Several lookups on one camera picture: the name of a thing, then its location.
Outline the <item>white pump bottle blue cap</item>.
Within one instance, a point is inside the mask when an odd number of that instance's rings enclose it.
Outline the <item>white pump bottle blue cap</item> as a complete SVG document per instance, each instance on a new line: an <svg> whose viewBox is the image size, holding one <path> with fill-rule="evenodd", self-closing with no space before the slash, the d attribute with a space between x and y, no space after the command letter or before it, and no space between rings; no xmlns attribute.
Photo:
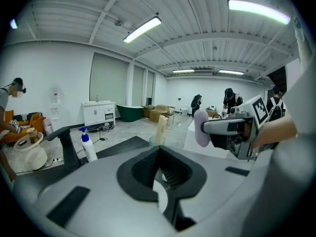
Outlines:
<svg viewBox="0 0 316 237"><path fill-rule="evenodd" d="M84 153L89 162L97 160L96 151L94 149L94 145L92 140L90 139L89 135L87 134L87 126L81 127L79 131L82 132L81 134L81 144L84 150Z"/></svg>

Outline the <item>dark vanity cabinet black top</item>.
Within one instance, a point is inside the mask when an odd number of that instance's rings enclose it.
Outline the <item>dark vanity cabinet black top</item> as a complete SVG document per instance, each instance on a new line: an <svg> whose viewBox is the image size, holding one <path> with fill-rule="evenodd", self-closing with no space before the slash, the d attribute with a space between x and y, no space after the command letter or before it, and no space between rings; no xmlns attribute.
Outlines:
<svg viewBox="0 0 316 237"><path fill-rule="evenodd" d="M148 146L148 141L138 136L134 136L107 149L101 150L97 152L96 155L98 158L105 158ZM39 170L29 174L19 175L17 176L17 179L15 180L14 184L17 185L21 182L27 182L38 183L40 185L47 186L61 180L70 173L72 173L72 171L69 171L64 165L59 165L53 168Z"/></svg>

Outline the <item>person's right forearm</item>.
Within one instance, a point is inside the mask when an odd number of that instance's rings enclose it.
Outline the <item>person's right forearm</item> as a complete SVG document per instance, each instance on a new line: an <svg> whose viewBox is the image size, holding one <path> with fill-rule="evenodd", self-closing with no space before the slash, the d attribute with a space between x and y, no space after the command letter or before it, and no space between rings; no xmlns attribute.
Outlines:
<svg viewBox="0 0 316 237"><path fill-rule="evenodd" d="M258 132L251 147L257 148L264 144L285 141L297 135L297 129L290 114L282 118L265 123Z"/></svg>

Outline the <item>person's white shirt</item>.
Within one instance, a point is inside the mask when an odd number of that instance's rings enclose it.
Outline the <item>person's white shirt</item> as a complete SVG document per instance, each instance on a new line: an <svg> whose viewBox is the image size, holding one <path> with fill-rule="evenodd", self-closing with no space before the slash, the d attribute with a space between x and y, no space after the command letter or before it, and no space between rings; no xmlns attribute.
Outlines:
<svg viewBox="0 0 316 237"><path fill-rule="evenodd" d="M293 27L298 44L300 74L286 93L286 105L297 132L316 135L316 41L308 38L308 29L296 15Z"/></svg>

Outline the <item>dark oval bathtub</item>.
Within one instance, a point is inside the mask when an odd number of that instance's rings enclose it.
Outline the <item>dark oval bathtub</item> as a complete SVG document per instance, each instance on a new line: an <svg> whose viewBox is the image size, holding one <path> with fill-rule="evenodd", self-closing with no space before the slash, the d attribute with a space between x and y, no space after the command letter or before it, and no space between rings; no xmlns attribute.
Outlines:
<svg viewBox="0 0 316 237"><path fill-rule="evenodd" d="M120 118L124 122L134 122L143 116L144 107L142 106L123 106L116 105Z"/></svg>

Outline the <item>large cardboard box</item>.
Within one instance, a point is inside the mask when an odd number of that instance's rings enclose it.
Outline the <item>large cardboard box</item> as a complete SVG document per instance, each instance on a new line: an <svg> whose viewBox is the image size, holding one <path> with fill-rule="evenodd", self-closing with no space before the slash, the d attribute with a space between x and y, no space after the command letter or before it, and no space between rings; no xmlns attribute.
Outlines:
<svg viewBox="0 0 316 237"><path fill-rule="evenodd" d="M156 105L150 110L150 121L158 123L159 117L164 116L169 118L170 107L165 105Z"/></svg>

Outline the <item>narrow grey roller blind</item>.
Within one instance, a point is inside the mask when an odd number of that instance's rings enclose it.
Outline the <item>narrow grey roller blind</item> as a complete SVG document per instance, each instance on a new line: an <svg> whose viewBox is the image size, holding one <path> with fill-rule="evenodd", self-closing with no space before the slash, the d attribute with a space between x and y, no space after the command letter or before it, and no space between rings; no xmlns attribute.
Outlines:
<svg viewBox="0 0 316 237"><path fill-rule="evenodd" d="M151 71L148 71L146 98L153 97L154 78L155 74Z"/></svg>

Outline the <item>white vanity cabinet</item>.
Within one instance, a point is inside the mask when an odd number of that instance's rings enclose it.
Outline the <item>white vanity cabinet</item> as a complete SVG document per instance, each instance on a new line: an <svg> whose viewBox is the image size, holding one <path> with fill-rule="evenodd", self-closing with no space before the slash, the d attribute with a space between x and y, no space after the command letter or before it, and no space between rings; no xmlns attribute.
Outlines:
<svg viewBox="0 0 316 237"><path fill-rule="evenodd" d="M88 101L82 103L85 126L112 123L116 124L115 102Z"/></svg>

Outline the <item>wooden chair metal legs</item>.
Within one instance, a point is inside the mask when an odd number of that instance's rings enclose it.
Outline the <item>wooden chair metal legs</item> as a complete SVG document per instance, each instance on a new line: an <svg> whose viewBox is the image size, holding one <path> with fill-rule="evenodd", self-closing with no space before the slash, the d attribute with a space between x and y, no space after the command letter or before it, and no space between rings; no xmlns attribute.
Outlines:
<svg viewBox="0 0 316 237"><path fill-rule="evenodd" d="M172 120L172 123L174 123L174 113L175 113L175 108L172 106L168 106L169 110L166 112L163 112L162 115L165 116L168 119Z"/></svg>

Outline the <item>white water dispenser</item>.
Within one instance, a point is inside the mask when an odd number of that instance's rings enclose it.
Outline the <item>white water dispenser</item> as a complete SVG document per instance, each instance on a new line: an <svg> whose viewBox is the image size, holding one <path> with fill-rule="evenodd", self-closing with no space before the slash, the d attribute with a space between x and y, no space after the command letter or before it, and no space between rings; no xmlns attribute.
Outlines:
<svg viewBox="0 0 316 237"><path fill-rule="evenodd" d="M52 123L52 128L54 131L61 128L61 119L59 114L59 103L51 103L50 104L50 120Z"/></svg>

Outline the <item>orange sofa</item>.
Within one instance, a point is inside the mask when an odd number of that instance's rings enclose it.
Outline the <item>orange sofa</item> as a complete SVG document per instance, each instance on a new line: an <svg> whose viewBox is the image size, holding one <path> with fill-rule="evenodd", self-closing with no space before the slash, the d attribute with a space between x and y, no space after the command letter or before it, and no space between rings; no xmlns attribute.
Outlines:
<svg viewBox="0 0 316 237"><path fill-rule="evenodd" d="M14 121L15 124L19 125L16 120L13 119L14 111L5 111L4 120L6 123L10 123L11 121ZM27 129L34 127L37 132L44 132L44 127L42 124L44 116L42 115L37 120L32 122L30 126L20 126L22 127L22 132L20 134L15 134L12 131L5 130L3 128L0 128L0 144L6 144L6 143L13 143L17 142L20 138L27 135Z"/></svg>

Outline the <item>black sink faucet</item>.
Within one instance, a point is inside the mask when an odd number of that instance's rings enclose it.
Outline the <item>black sink faucet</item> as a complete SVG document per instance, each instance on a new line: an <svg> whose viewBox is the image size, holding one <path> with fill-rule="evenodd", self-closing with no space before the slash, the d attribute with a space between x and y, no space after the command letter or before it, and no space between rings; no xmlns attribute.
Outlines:
<svg viewBox="0 0 316 237"><path fill-rule="evenodd" d="M62 145L65 168L70 172L77 170L81 166L81 162L75 151L69 127L62 127L46 137L47 141L52 141L55 138L58 138Z"/></svg>

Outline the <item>clear water dispenser bottle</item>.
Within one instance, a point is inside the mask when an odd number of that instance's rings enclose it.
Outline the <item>clear water dispenser bottle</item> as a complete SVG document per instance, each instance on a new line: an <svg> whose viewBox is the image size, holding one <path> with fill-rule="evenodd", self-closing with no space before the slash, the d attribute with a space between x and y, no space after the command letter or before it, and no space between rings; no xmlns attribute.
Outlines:
<svg viewBox="0 0 316 237"><path fill-rule="evenodd" d="M50 87L50 102L51 104L59 103L59 87L56 84Z"/></svg>

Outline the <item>striped cushion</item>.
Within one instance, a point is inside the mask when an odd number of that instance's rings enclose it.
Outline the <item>striped cushion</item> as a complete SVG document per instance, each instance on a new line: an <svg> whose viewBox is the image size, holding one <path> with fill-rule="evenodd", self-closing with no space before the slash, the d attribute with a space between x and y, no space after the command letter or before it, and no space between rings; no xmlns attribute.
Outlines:
<svg viewBox="0 0 316 237"><path fill-rule="evenodd" d="M26 113L20 115L14 115L13 119L18 122L20 126L30 126L32 122L42 116L42 112Z"/></svg>

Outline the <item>clear water jug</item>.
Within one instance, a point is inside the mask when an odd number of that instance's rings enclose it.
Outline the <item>clear water jug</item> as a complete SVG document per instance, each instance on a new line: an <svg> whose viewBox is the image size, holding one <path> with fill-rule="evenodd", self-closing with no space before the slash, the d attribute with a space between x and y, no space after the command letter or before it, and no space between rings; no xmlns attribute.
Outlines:
<svg viewBox="0 0 316 237"><path fill-rule="evenodd" d="M52 122L49 118L43 118L42 124L46 135L53 133L54 130L52 127Z"/></svg>

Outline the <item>wide grey roller blind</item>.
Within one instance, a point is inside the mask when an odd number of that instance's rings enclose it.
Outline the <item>wide grey roller blind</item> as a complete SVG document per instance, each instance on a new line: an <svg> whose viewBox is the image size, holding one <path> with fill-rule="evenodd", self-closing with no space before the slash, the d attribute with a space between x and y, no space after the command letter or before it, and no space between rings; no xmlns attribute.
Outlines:
<svg viewBox="0 0 316 237"><path fill-rule="evenodd" d="M100 101L109 100L119 105L126 103L128 63L94 54L90 74L89 98Z"/></svg>

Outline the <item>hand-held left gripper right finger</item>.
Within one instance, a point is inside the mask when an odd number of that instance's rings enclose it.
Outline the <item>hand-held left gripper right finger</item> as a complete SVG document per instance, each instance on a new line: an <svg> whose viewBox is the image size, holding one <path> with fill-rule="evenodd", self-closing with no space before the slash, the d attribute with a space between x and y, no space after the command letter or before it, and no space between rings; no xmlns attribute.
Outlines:
<svg viewBox="0 0 316 237"><path fill-rule="evenodd" d="M249 172L253 162L206 156L175 147L169 150L203 167L207 178L194 197L179 200L183 216L191 218L195 225L160 237L240 237L248 204L238 196L246 176L226 169L234 167Z"/></svg>

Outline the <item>pale green spray bottle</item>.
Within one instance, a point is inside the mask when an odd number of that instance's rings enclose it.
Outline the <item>pale green spray bottle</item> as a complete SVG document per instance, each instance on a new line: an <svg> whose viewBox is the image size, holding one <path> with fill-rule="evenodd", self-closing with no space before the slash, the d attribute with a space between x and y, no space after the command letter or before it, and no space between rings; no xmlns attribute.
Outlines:
<svg viewBox="0 0 316 237"><path fill-rule="evenodd" d="M164 131L168 122L168 118L160 115L158 119L158 128L156 134L149 139L150 146L161 146L165 144Z"/></svg>

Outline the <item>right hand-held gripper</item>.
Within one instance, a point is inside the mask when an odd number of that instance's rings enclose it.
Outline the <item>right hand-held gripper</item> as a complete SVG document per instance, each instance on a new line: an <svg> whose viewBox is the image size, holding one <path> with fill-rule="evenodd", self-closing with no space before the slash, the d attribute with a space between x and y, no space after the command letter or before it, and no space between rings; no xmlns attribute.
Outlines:
<svg viewBox="0 0 316 237"><path fill-rule="evenodd" d="M231 108L228 119L204 122L202 131L210 134L215 148L230 151L239 160L254 159L251 146L269 114L261 95Z"/></svg>

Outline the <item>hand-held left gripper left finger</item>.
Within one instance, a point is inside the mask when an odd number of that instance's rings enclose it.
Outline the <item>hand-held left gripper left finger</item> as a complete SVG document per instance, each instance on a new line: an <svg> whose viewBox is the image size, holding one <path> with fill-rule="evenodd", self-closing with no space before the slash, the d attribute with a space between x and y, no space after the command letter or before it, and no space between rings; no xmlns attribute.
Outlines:
<svg viewBox="0 0 316 237"><path fill-rule="evenodd" d="M176 230L157 202L137 201L120 187L117 169L144 152L135 149L88 163L53 184L34 206L48 213L76 186L90 190L65 229L81 237L172 237Z"/></svg>

